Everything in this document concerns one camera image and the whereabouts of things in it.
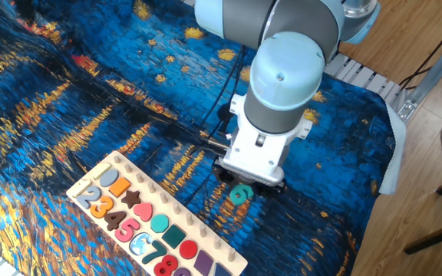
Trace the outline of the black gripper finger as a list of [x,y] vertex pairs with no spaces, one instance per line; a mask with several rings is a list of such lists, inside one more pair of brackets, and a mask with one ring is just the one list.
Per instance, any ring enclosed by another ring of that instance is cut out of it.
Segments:
[[276,186],[267,186],[266,184],[260,182],[253,183],[254,192],[258,196],[264,197],[276,197],[286,190],[286,183],[281,182]]
[[213,165],[213,174],[216,177],[216,180],[220,184],[227,184],[227,185],[235,185],[236,184],[236,178],[231,174],[231,172],[227,169],[224,169],[220,165]]

